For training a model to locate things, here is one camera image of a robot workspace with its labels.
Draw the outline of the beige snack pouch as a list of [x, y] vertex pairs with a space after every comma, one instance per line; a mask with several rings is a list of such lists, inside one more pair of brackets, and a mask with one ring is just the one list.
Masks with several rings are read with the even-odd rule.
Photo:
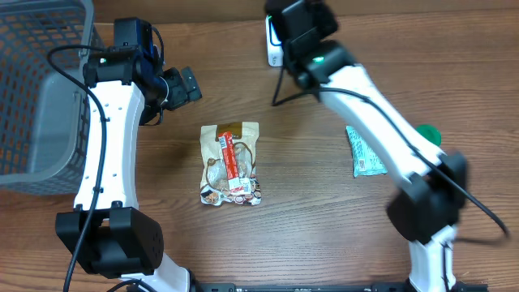
[[204, 171], [200, 182], [203, 204], [225, 202], [258, 205], [262, 194], [256, 175], [257, 122], [232, 122], [201, 127]]

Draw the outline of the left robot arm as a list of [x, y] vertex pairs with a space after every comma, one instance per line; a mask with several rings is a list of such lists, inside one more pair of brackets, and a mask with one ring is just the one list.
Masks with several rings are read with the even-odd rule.
[[138, 18], [117, 19], [114, 43], [88, 47], [77, 81], [90, 108], [88, 146], [79, 191], [55, 230], [71, 266], [114, 279], [133, 291], [200, 290], [187, 268], [165, 253], [160, 224], [139, 210], [135, 190], [137, 132], [161, 123], [165, 111], [202, 97], [190, 68], [165, 69], [158, 30]]

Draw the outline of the teal wet wipes pack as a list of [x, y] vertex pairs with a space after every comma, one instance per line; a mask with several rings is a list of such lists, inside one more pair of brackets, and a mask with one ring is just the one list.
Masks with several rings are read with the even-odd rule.
[[350, 142], [355, 178], [381, 175], [388, 172], [384, 163], [352, 126], [347, 126], [345, 133]]

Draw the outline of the green lid jar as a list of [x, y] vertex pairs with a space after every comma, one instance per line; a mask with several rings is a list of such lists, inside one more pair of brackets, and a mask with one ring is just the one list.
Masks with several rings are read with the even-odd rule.
[[442, 143], [442, 135], [440, 131], [430, 125], [430, 124], [423, 124], [416, 127], [416, 131], [424, 137], [429, 142], [433, 143], [436, 146], [440, 146]]

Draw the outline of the red snack stick packet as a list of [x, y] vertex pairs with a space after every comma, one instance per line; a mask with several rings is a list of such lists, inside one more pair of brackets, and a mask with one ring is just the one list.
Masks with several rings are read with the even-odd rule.
[[234, 151], [234, 142], [230, 131], [219, 134], [218, 141], [221, 146], [223, 161], [231, 195], [247, 195], [251, 193], [250, 179], [246, 172], [240, 174], [238, 159]]

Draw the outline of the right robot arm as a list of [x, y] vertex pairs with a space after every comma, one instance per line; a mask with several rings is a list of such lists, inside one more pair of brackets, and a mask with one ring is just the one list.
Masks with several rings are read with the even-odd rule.
[[267, 1], [283, 66], [294, 82], [341, 116], [368, 143], [394, 181], [386, 208], [410, 247], [412, 291], [453, 291], [453, 242], [465, 205], [465, 158], [448, 156], [419, 134], [386, 100], [367, 70], [340, 42], [322, 1]]

